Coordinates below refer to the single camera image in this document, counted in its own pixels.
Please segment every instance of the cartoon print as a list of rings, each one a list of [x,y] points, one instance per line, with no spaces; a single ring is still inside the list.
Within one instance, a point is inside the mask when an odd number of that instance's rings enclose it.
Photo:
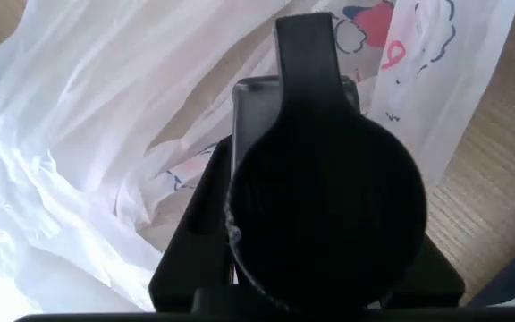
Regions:
[[[427,7],[426,1],[417,1],[415,3],[415,27],[413,34],[409,34],[406,36],[405,42],[408,42],[409,48],[419,48],[418,53],[411,53],[412,61],[423,61],[416,72],[418,76],[422,71],[428,68],[431,64],[437,63],[440,61],[447,52],[448,46],[456,37],[456,28],[454,27],[453,18],[454,18],[454,1],[453,0],[443,0],[443,3],[440,4],[442,7],[440,8],[440,17],[432,17],[431,11],[432,9]],[[445,35],[434,34],[435,38],[441,37],[442,43],[437,45],[433,43],[433,40],[429,39],[431,37],[430,30],[427,30],[426,25],[431,22],[431,20],[438,19],[440,23],[447,23],[447,26],[436,27],[437,30],[447,30]],[[405,45],[399,40],[392,40],[389,46],[386,49],[386,57],[387,62],[385,62],[381,69],[386,70],[398,64],[407,54],[407,50]]]
[[[393,17],[393,6],[382,2],[370,8],[346,6],[343,14],[366,35],[364,43],[372,47],[384,48],[389,25]]]
[[[393,2],[342,0],[330,10],[341,72],[357,83],[376,76],[393,17]]]
[[[457,32],[454,24],[455,7],[453,0],[429,2],[417,0],[414,5],[414,21],[407,21],[406,32],[399,39],[389,40],[386,60],[381,70],[392,68],[403,61],[394,72],[399,79],[396,86],[416,81],[422,72],[432,68],[450,52],[452,41]],[[399,116],[385,112],[391,122],[398,122]]]

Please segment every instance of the red letter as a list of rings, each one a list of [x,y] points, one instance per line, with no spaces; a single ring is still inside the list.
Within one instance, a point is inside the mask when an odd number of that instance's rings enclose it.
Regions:
[[[393,56],[393,51],[395,48],[399,48],[401,51],[396,56]],[[394,40],[391,42],[388,48],[386,48],[386,58],[389,60],[387,63],[381,66],[381,69],[387,69],[395,66],[401,59],[407,54],[407,49],[405,49],[404,45],[399,40]]]

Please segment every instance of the wooden floor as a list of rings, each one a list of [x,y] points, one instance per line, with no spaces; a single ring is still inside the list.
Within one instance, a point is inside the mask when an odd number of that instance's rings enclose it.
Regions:
[[[25,0],[0,0],[0,42]],[[443,181],[428,234],[474,295],[515,256],[515,22],[502,59]]]

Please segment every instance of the white plastic bag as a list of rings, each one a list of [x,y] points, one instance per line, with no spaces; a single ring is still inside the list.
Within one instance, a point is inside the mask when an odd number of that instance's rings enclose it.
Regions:
[[[434,185],[515,0],[29,0],[0,46],[0,320],[152,310],[149,278],[231,131],[232,85],[275,73],[276,17],[327,10],[362,110]]]

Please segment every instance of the pink heart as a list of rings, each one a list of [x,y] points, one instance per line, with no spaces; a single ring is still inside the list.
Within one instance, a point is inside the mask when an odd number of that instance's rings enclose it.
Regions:
[[[390,4],[381,3],[358,13],[353,21],[367,33],[367,45],[384,48],[392,17],[393,7]]]

